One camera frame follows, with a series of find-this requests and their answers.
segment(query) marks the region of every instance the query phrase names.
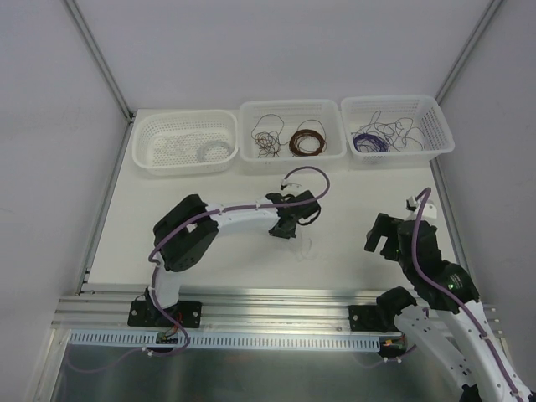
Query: black wire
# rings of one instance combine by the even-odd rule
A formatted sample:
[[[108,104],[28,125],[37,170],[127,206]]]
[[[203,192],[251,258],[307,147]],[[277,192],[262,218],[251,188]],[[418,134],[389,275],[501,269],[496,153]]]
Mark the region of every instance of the black wire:
[[[274,116],[281,120],[281,129],[279,131],[261,131],[253,135],[255,129],[259,126],[260,121],[268,116]],[[255,144],[259,147],[258,157],[279,157],[279,152],[282,147],[279,136],[281,135],[283,128],[285,128],[285,122],[280,116],[273,113],[263,115],[257,121],[257,124],[255,124],[255,127],[253,127],[253,130],[251,130],[251,138],[253,138],[253,141],[255,141]]]

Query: reflective metal surface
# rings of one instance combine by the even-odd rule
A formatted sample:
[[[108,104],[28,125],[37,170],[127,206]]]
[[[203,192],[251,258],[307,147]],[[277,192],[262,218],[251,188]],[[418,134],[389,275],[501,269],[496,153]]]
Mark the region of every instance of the reflective metal surface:
[[[112,363],[124,348],[70,346],[76,367]],[[191,349],[173,358],[133,354],[98,374],[63,368],[55,402],[451,401],[456,397],[417,351],[402,364],[365,369],[376,354]]]

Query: purple cable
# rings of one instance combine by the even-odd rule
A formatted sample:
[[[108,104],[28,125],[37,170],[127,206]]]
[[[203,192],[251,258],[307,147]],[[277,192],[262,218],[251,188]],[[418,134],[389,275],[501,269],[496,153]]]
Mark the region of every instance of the purple cable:
[[[419,227],[420,227],[420,221],[422,220],[422,214],[425,210],[426,202],[428,201],[428,198],[430,197],[432,190],[431,188],[425,188],[420,192],[420,194],[416,197],[416,199],[422,198],[422,201],[420,202],[419,211],[417,212],[417,217],[415,218],[415,226],[413,228],[413,234],[411,236],[411,259],[413,260],[413,265],[415,267],[415,270],[417,271],[417,274],[426,282],[428,285],[434,287],[438,291],[444,293],[450,299],[452,299],[459,307],[463,310],[464,313],[467,314],[471,322],[477,327],[478,332],[480,333],[481,337],[484,338],[486,345],[489,347],[490,352],[493,355],[493,358],[495,359],[495,362],[497,363],[497,366],[499,367],[499,370],[501,371],[502,376],[508,383],[508,386],[512,390],[513,394],[518,393],[518,388],[513,383],[512,379],[510,378],[510,375],[508,374],[508,371],[504,367],[504,363],[501,360],[501,357],[499,356],[497,350],[495,349],[495,345],[490,339],[487,339],[487,333],[484,327],[481,325],[481,323],[477,320],[477,318],[473,315],[471,310],[461,301],[456,295],[445,289],[443,286],[439,285],[438,283],[435,283],[432,279],[430,279],[426,274],[422,271],[419,265],[419,261],[417,260],[417,237],[419,235]],[[523,402],[523,399],[520,396],[516,396],[516,399],[519,402]]]
[[[389,152],[389,144],[383,138],[367,132],[353,139],[353,147],[358,152]]]
[[[331,182],[329,180],[329,177],[327,176],[327,174],[319,169],[318,167],[314,167],[314,166],[301,166],[301,167],[297,167],[296,169],[293,169],[291,170],[289,173],[286,174],[286,176],[283,178],[284,180],[287,180],[293,173],[295,172],[298,172],[300,170],[304,170],[304,169],[311,169],[311,170],[314,170],[315,172],[319,172],[323,177],[324,179],[326,180],[326,188],[324,189],[324,191],[318,195],[317,197],[315,198],[311,198],[311,199],[306,199],[304,201],[298,201],[298,202],[295,202],[295,203],[283,203],[283,204],[262,204],[262,205],[257,205],[257,204],[246,204],[246,205],[235,205],[235,206],[231,206],[231,207],[227,207],[227,208],[224,208],[222,210],[219,210],[219,209],[213,209],[211,211],[206,211],[206,212],[203,212],[201,214],[198,214],[198,215],[195,215],[193,216],[192,218],[182,222],[177,228],[175,228],[174,230],[172,230],[166,237],[164,237],[154,248],[153,251],[151,251],[151,254],[149,255],[149,262],[152,262],[152,263],[155,263],[155,264],[158,264],[159,261],[156,260],[154,257],[155,255],[157,254],[158,251],[160,251],[162,249],[162,247],[174,236],[176,235],[178,232],[180,232],[181,230],[183,230],[184,228],[186,228],[189,224],[194,224],[195,222],[197,222],[198,220],[200,220],[201,218],[205,218],[207,216],[210,216],[210,215],[216,215],[216,214],[224,214],[226,212],[231,212],[231,211],[240,211],[240,210],[246,210],[246,209],[270,209],[270,208],[289,208],[289,207],[298,207],[300,205],[306,205],[306,204],[310,204],[310,203],[313,203],[315,201],[318,201],[320,198],[324,197],[327,192],[329,191],[330,187],[331,187]],[[158,353],[158,352],[152,352],[152,355],[154,356],[158,356],[158,357],[164,357],[164,356],[173,356],[175,354],[179,354],[181,353],[184,349],[186,349],[188,347],[188,345],[190,344],[190,336],[188,335],[186,329],[184,329],[184,327],[180,324],[180,322],[178,322],[177,320],[175,320],[173,317],[171,317],[163,308],[162,308],[162,305],[160,304],[160,302],[158,301],[157,299],[157,292],[156,292],[156,284],[157,284],[157,275],[158,275],[158,265],[155,267],[154,269],[154,272],[152,273],[152,279],[151,279],[151,299],[152,299],[152,303],[154,304],[154,306],[158,309],[158,311],[160,311],[160,313],[165,316],[165,318],[167,318],[173,325],[177,326],[177,329],[179,329],[183,334],[184,334],[184,337],[185,337],[185,344],[180,347],[180,348],[175,348],[174,350],[172,350],[171,352],[168,352],[168,353]]]
[[[117,360],[111,362],[110,364],[107,364],[106,366],[103,366],[103,367],[99,367],[98,369],[97,368],[91,368],[91,369],[85,369],[85,368],[77,368],[75,367],[71,362],[70,362],[70,359],[69,359],[69,349],[70,347],[67,346],[67,348],[65,349],[65,356],[64,356],[64,364],[71,370],[75,371],[76,373],[81,373],[81,374],[96,374],[96,373],[100,373],[102,371],[106,371],[107,369],[111,369],[112,367],[116,366],[119,362],[123,361],[125,358],[127,358],[128,356],[130,356],[131,354],[134,354],[134,352],[141,352],[142,351],[142,348],[134,348],[134,349],[130,349],[128,352],[126,352],[125,354],[123,354],[122,356],[120,356]]]

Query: purple wire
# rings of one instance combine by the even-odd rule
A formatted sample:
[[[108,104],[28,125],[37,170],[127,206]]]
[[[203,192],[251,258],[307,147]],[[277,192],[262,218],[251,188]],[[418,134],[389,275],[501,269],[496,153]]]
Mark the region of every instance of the purple wire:
[[[70,362],[70,359],[69,359],[69,351],[70,351],[70,347],[67,346],[67,348],[65,349],[65,356],[64,356],[64,364],[71,370],[75,371],[76,373],[81,373],[81,374],[96,374],[96,373],[100,373],[102,371],[106,371],[107,369],[111,369],[112,367],[115,367],[118,363],[120,363],[121,361],[123,361],[125,358],[127,358],[128,356],[130,356],[131,354],[134,354],[134,352],[141,352],[142,351],[142,348],[133,348],[133,349],[130,349],[128,352],[126,352],[125,354],[123,354],[122,356],[120,356],[117,360],[111,362],[110,364],[107,364],[106,366],[103,366],[103,367],[99,367],[98,369],[97,368],[91,368],[91,369],[85,369],[85,368],[77,368],[75,367],[71,362]]]
[[[485,340],[486,345],[489,347],[490,352],[493,355],[493,358],[495,359],[495,362],[497,363],[497,366],[499,367],[499,370],[501,371],[502,376],[508,383],[508,386],[512,390],[514,394],[518,393],[518,388],[513,383],[512,379],[510,378],[510,375],[508,374],[508,371],[504,367],[504,363],[501,360],[501,357],[499,356],[497,350],[495,349],[495,345],[491,341],[491,339],[487,339],[487,333],[484,327],[481,325],[481,323],[477,320],[477,318],[473,315],[471,310],[461,301],[455,294],[445,289],[443,286],[439,285],[438,283],[435,283],[432,279],[430,279],[426,274],[422,271],[419,265],[419,261],[417,260],[417,237],[419,235],[419,227],[420,227],[420,221],[422,220],[422,214],[425,210],[426,202],[428,201],[428,198],[430,197],[432,190],[431,188],[425,188],[420,192],[420,194],[416,197],[416,199],[422,198],[422,201],[420,202],[419,211],[417,212],[417,217],[415,218],[415,226],[413,228],[413,234],[411,236],[411,259],[413,260],[413,265],[415,267],[415,270],[417,271],[417,274],[430,286],[434,287],[441,293],[444,293],[450,299],[452,299],[459,307],[463,310],[464,313],[467,314],[471,322],[477,327],[478,332],[482,336],[482,338]],[[516,399],[520,402],[523,402],[523,399],[519,396],[516,396]]]
[[[359,134],[353,139],[353,146],[358,152],[389,152],[389,144],[373,134]]]

